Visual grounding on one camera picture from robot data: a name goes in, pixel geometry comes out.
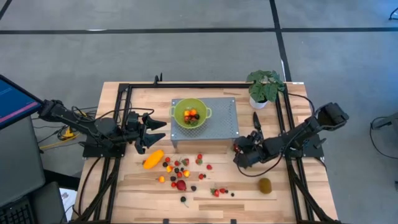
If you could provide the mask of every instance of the monitor screen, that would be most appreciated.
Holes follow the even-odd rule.
[[[0,76],[0,129],[35,113],[41,106],[35,96]]]

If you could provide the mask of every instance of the green leaves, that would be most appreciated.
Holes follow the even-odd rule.
[[[260,82],[256,82],[249,87],[250,96],[254,101],[259,102],[266,99],[266,93],[263,88],[264,86]]]
[[[278,90],[285,90],[284,83],[275,71],[257,70],[248,75],[246,82],[253,82],[249,87],[249,93],[256,102],[264,100],[275,102]]]
[[[264,78],[268,77],[269,75],[271,75],[270,71],[257,70],[248,75],[246,82],[262,82]]]

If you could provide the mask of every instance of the wooden tabletop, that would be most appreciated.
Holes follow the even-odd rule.
[[[119,82],[106,82],[99,101],[97,116],[114,109]],[[307,95],[302,83],[287,83],[289,93]],[[118,176],[118,186],[114,199],[113,223],[161,223],[164,218],[171,223],[229,223],[231,219],[237,219],[238,223],[295,223],[292,196],[289,187],[287,169],[284,159],[270,172],[261,177],[245,177],[237,170],[233,163],[234,152],[227,146],[215,142],[213,146],[202,146],[199,142],[188,144],[187,151],[174,149],[170,141],[169,109],[174,98],[206,98],[206,97],[235,97],[238,112],[239,132],[241,135],[250,134],[254,129],[252,114],[257,111],[262,125],[264,137],[274,137],[280,133],[279,122],[275,103],[268,103],[265,108],[255,110],[249,105],[247,89],[222,89],[222,88],[137,88],[132,91],[131,103],[133,107],[155,109],[152,118],[166,121],[167,125],[156,130],[157,133],[166,133],[166,137],[147,150],[145,155],[140,155],[134,145],[128,145]],[[310,116],[310,107],[303,98],[290,96],[290,104],[296,125]],[[281,105],[284,114],[286,130],[289,130],[287,115],[283,97]],[[153,169],[144,170],[142,162],[150,153],[163,150],[165,157],[172,161],[180,158],[189,158],[190,165],[185,167],[191,172],[187,183],[187,191],[178,191],[170,186],[170,174],[166,173],[162,163]],[[203,153],[203,164],[195,164],[197,153]],[[85,162],[78,195],[87,172],[96,159],[91,158]],[[97,194],[103,168],[101,159],[93,169],[83,195],[84,210]],[[266,164],[255,164],[245,172],[258,174],[272,166],[276,160]],[[328,177],[325,168],[315,159],[303,159],[308,188],[319,206],[330,217],[337,219],[333,198],[331,196]],[[213,170],[207,170],[206,165],[211,164]],[[199,180],[199,174],[206,174],[207,178]],[[159,183],[156,178],[165,176],[166,182]],[[257,189],[257,181],[267,177],[272,182],[273,191],[262,194]],[[197,187],[192,192],[190,186]],[[221,194],[214,197],[210,193],[211,188],[226,188],[229,194]],[[305,206],[300,193],[302,216],[306,218]],[[180,197],[186,197],[186,205],[180,202]],[[107,206],[108,194],[104,197],[101,209],[101,218],[104,218]]]

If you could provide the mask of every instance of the tomato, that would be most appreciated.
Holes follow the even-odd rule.
[[[189,112],[189,114],[190,114],[191,116],[195,116],[197,113],[198,113],[198,112],[197,112],[195,109],[192,109],[192,110]]]

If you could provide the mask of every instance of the green colander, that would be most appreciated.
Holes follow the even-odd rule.
[[[196,109],[200,118],[197,125],[192,126],[191,124],[186,124],[184,122],[184,111],[187,108]],[[175,119],[178,125],[183,128],[193,129],[201,126],[207,118],[211,117],[211,109],[206,107],[206,104],[199,99],[187,98],[180,100],[177,105],[172,106],[170,109],[170,115]]]

